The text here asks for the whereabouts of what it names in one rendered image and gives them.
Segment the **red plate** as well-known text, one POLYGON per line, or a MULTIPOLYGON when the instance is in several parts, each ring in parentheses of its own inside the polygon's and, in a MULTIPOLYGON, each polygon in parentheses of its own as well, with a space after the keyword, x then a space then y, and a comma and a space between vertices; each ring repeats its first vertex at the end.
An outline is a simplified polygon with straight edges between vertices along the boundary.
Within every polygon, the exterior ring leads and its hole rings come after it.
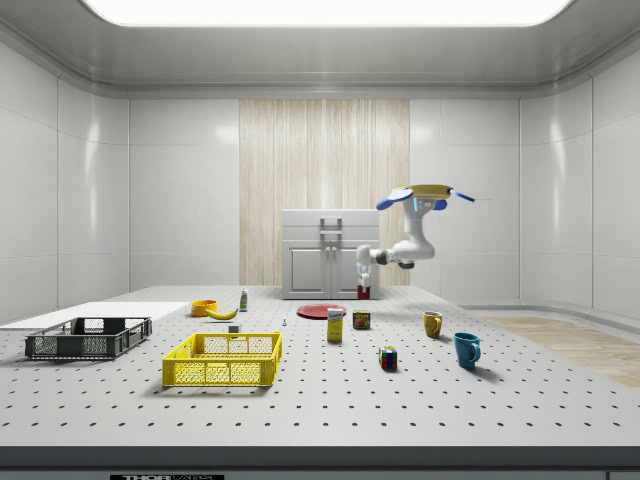
POLYGON ((330 309, 341 311, 342 316, 347 312, 345 307, 336 304, 308 304, 300 306, 297 315, 310 320, 327 320, 330 309))

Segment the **yellow and white box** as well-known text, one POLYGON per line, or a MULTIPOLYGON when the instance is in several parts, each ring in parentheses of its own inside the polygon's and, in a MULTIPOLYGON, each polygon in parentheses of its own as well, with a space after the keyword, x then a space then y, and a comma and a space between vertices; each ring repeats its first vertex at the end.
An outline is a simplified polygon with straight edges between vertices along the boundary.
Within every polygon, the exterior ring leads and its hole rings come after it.
POLYGON ((342 307, 327 309, 327 340, 329 342, 341 342, 343 331, 343 318, 345 310, 342 307))

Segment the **blue mug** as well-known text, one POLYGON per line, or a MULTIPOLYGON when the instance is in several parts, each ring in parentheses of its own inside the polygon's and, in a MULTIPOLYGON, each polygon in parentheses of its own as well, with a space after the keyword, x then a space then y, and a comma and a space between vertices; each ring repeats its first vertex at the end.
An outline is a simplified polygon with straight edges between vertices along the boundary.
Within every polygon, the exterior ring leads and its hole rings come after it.
POLYGON ((471 333, 458 332, 454 336, 454 346, 459 366, 464 369, 474 369, 481 357, 479 337, 471 333))

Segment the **dark grey basket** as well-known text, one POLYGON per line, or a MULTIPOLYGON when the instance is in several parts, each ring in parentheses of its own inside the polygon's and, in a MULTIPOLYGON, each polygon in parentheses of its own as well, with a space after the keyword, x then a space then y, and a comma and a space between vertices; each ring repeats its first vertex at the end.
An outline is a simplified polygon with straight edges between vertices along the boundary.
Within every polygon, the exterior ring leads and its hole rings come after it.
POLYGON ((152 334, 150 317, 76 317, 25 338, 32 360, 112 360, 152 334))

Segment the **white board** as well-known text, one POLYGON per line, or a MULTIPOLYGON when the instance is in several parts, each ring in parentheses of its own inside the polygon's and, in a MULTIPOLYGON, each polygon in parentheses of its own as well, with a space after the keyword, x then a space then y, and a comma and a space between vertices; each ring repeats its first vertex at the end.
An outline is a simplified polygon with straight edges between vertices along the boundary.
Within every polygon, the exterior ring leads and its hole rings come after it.
POLYGON ((0 325, 0 330, 39 330, 77 317, 150 317, 152 319, 158 319, 187 305, 187 302, 88 302, 6 325, 0 325))

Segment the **white cabinet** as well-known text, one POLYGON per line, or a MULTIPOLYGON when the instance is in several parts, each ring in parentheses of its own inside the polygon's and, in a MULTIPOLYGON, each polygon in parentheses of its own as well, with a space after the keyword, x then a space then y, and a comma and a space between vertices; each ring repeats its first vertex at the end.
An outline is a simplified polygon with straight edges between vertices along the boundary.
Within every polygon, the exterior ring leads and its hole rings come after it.
POLYGON ((282 297, 356 299, 356 253, 364 244, 379 246, 374 209, 284 209, 282 297))

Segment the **yellow basket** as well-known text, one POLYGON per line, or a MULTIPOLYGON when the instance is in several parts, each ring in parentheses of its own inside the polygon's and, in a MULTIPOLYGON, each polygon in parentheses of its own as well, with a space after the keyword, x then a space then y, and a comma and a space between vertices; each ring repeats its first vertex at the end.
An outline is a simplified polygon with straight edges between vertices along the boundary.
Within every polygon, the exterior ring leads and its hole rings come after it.
POLYGON ((195 333, 162 359, 165 386, 271 386, 282 334, 195 333))

